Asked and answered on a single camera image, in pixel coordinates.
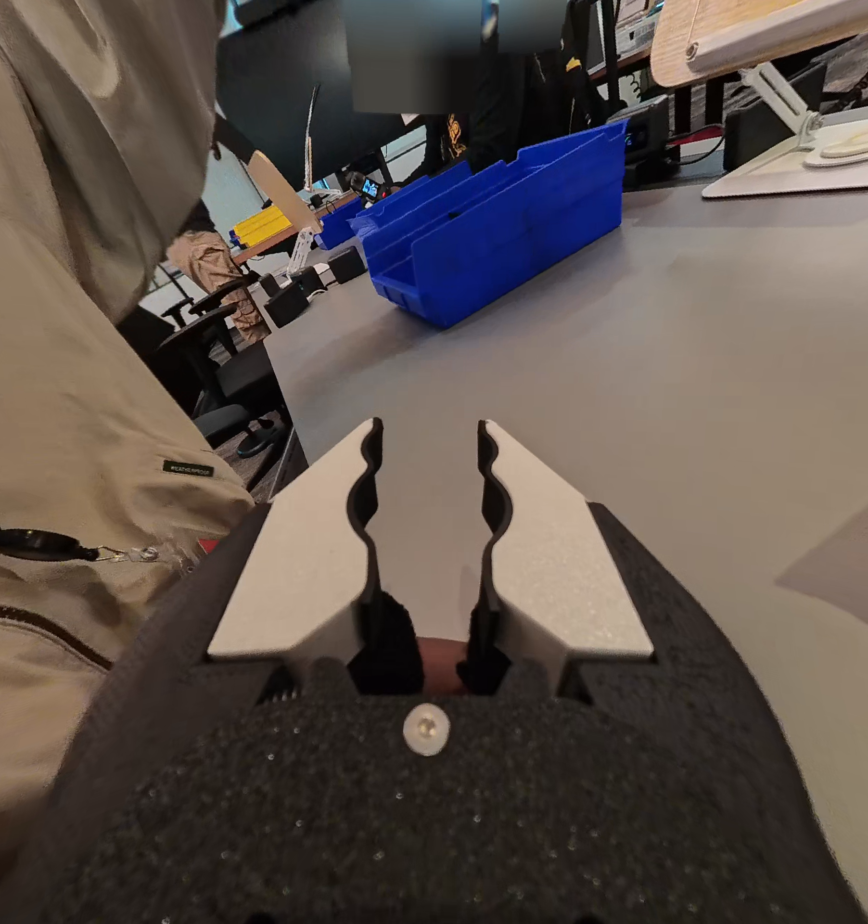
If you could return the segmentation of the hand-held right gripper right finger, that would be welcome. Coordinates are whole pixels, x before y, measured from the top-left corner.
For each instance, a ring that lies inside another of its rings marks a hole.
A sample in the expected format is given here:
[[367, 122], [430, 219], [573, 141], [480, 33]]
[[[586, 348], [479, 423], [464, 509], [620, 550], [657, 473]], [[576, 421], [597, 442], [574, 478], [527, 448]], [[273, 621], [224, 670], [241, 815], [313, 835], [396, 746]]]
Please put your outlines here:
[[478, 422], [476, 441], [490, 535], [457, 667], [463, 686], [494, 695], [512, 665], [532, 662], [560, 695], [577, 664], [655, 664], [584, 494], [493, 420]]

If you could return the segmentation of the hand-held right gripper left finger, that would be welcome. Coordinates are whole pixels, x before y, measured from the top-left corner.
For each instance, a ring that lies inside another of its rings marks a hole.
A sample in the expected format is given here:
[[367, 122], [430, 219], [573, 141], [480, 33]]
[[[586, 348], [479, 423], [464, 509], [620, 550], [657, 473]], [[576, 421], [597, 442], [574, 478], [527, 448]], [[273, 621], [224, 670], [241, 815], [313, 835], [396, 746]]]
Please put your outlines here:
[[367, 694], [422, 690], [411, 617], [382, 590], [367, 530], [378, 510], [382, 442], [382, 420], [370, 418], [275, 495], [209, 660], [278, 660], [302, 684], [327, 658], [350, 667]]

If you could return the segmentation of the black office chair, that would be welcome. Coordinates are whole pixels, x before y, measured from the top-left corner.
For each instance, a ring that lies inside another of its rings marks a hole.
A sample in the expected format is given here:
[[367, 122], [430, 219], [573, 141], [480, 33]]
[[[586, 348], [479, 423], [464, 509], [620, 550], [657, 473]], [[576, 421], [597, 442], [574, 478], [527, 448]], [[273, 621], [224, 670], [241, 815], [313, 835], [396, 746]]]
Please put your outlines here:
[[242, 289], [247, 290], [250, 286], [257, 283], [258, 280], [259, 277], [254, 272], [246, 272], [239, 278], [232, 278], [230, 282], [216, 288], [212, 293], [206, 294], [199, 299], [193, 299], [186, 293], [185, 289], [177, 283], [176, 279], [172, 279], [172, 282], [177, 287], [182, 297], [172, 306], [169, 306], [163, 312], [162, 317], [175, 324], [178, 329], [184, 328], [188, 325], [188, 321], [186, 321], [184, 317], [184, 312], [193, 316], [194, 319], [199, 319], [203, 315], [220, 307], [225, 298], [233, 292]]
[[155, 379], [183, 410], [212, 448], [241, 437], [238, 456], [282, 450], [288, 430], [281, 389], [263, 344], [229, 349], [229, 308], [214, 308], [182, 328], [174, 328], [144, 308], [117, 325]]

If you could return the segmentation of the black badge reel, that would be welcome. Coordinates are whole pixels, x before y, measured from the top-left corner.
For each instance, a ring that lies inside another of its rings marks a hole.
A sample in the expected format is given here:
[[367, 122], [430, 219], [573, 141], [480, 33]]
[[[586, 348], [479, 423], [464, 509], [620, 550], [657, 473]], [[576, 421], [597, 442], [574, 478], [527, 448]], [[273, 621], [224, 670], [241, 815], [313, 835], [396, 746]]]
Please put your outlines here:
[[32, 528], [0, 527], [0, 554], [18, 560], [41, 563], [156, 563], [163, 559], [154, 547], [117, 550], [108, 546], [88, 547], [78, 539]]

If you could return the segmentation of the person in beige jacket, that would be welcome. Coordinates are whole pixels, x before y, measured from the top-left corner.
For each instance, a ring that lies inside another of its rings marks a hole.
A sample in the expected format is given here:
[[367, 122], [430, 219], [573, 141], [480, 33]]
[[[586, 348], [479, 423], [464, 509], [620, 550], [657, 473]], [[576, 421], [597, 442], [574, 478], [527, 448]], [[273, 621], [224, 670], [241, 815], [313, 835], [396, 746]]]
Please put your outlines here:
[[0, 884], [81, 719], [201, 539], [252, 508], [117, 330], [203, 191], [225, 2], [0, 1]]

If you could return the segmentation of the small blue plastic bin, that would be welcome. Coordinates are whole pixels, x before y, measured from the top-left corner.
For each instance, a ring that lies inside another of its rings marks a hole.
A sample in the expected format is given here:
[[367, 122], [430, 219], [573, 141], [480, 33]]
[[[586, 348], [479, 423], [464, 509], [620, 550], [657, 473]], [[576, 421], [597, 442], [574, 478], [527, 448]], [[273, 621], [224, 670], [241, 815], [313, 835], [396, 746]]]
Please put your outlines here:
[[359, 201], [349, 202], [348, 206], [355, 205], [355, 210], [342, 207], [322, 218], [322, 230], [315, 236], [317, 245], [324, 250], [333, 250], [346, 241], [355, 237], [356, 232], [351, 222], [363, 211]]

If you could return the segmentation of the stack of yellow bins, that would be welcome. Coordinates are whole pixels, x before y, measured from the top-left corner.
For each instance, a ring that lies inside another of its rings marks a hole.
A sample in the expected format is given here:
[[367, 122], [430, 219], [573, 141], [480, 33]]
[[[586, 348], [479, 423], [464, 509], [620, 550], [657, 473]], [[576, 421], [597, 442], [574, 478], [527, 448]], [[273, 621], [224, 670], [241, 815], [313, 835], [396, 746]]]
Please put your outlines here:
[[229, 240], [233, 247], [248, 249], [292, 227], [281, 209], [275, 204], [269, 204], [231, 227]]

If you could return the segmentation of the empty blue plastic bin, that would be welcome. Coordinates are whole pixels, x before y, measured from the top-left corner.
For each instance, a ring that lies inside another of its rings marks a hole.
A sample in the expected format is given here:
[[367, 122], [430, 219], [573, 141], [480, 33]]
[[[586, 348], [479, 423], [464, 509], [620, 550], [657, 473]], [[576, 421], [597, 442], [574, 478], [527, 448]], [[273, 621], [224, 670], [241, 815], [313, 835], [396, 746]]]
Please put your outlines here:
[[463, 163], [349, 220], [377, 293], [440, 329], [617, 229], [624, 121]]

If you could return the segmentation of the light wooden paddle board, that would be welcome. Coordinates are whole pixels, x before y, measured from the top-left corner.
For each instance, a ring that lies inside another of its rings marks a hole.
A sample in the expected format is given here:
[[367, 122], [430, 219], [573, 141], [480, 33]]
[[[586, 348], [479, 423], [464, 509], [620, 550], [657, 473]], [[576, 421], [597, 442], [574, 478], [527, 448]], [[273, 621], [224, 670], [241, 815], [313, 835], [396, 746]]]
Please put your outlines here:
[[296, 231], [305, 228], [310, 228], [315, 233], [322, 231], [320, 218], [263, 152], [253, 152], [247, 163], [247, 172]]

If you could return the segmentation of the black device with screen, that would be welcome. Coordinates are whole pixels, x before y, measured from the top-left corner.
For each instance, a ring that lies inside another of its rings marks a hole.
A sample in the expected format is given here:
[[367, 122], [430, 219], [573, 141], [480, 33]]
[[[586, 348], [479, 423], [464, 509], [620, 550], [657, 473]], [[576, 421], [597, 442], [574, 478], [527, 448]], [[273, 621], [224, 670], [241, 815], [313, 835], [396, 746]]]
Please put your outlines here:
[[355, 193], [364, 207], [381, 202], [392, 193], [392, 188], [382, 181], [371, 179], [359, 171], [350, 170], [345, 172], [345, 181], [349, 191]]

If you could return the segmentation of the black mini computer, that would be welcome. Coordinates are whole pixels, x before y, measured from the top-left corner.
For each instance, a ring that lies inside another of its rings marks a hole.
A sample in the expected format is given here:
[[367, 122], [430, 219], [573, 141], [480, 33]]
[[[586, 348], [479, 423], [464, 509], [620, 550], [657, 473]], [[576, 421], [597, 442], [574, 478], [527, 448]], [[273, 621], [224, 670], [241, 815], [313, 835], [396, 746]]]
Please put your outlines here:
[[680, 171], [681, 156], [670, 153], [669, 96], [661, 94], [629, 105], [618, 117], [626, 125], [624, 191], [674, 179]]

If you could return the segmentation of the white stand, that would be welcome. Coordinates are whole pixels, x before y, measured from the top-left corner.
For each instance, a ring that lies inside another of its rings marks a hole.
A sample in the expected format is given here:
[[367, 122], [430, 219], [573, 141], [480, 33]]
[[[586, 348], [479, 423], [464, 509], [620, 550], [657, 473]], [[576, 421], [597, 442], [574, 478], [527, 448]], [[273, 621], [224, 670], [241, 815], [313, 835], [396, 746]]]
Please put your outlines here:
[[703, 199], [868, 191], [868, 107], [821, 115], [771, 63], [740, 75], [797, 135], [717, 179]]

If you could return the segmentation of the black monitor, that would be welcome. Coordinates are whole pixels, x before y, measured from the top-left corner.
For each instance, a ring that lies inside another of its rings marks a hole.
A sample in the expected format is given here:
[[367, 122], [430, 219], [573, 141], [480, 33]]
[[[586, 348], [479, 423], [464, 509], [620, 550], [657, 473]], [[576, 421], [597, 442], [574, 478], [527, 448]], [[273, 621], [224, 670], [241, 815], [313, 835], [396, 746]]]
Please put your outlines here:
[[346, 49], [344, 3], [229, 2], [217, 48], [223, 117], [295, 189], [347, 168], [401, 184], [421, 164], [421, 117], [357, 112]]

